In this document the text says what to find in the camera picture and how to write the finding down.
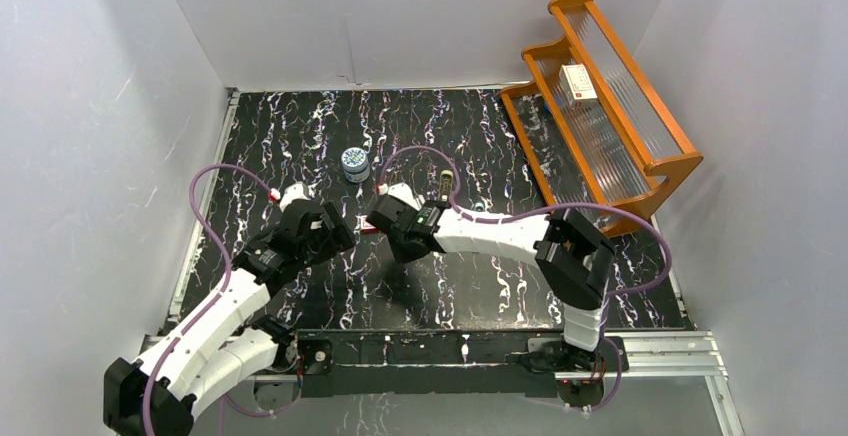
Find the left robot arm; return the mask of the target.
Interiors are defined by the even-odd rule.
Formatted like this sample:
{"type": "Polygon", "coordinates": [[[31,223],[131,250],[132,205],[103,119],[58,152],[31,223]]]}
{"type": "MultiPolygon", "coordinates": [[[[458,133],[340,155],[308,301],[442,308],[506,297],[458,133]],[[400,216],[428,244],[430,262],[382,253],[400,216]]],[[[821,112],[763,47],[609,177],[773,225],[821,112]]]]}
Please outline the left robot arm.
{"type": "Polygon", "coordinates": [[[305,269],[355,245],[336,204],[283,199],[281,218],[253,238],[230,274],[167,336],[105,371],[103,422],[118,435],[188,435],[198,417],[254,373],[294,367],[293,332],[264,316],[228,339],[305,269]]]}

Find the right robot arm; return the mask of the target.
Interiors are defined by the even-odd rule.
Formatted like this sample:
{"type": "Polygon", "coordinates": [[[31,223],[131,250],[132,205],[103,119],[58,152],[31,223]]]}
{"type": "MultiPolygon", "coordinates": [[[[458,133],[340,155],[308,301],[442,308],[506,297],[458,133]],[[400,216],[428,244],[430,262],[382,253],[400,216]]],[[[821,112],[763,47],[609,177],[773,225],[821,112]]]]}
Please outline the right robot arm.
{"type": "Polygon", "coordinates": [[[579,211],[551,210],[512,221],[508,215],[469,216],[446,202],[414,206],[383,195],[365,221],[387,237],[399,263],[431,253],[476,253],[536,267],[563,304],[565,361],[587,370],[601,359],[614,247],[579,211]]]}

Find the white red staple box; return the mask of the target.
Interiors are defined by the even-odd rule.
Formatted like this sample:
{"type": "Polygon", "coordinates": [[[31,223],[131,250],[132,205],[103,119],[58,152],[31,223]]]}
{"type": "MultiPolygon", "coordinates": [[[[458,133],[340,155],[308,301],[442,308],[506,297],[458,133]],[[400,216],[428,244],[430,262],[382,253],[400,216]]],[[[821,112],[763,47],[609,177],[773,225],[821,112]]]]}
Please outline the white red staple box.
{"type": "Polygon", "coordinates": [[[374,225],[367,221],[365,215],[357,217],[357,230],[362,234],[373,234],[379,231],[374,225]]]}

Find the cream white stapler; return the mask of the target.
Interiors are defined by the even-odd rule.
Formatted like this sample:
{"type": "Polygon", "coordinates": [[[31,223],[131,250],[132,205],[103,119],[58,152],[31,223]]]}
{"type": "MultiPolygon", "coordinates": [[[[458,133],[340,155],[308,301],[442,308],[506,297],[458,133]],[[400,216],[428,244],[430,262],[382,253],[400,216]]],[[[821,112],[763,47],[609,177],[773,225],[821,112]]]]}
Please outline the cream white stapler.
{"type": "Polygon", "coordinates": [[[440,201],[453,205],[457,193],[457,183],[454,172],[442,170],[439,176],[438,198],[440,201]]]}

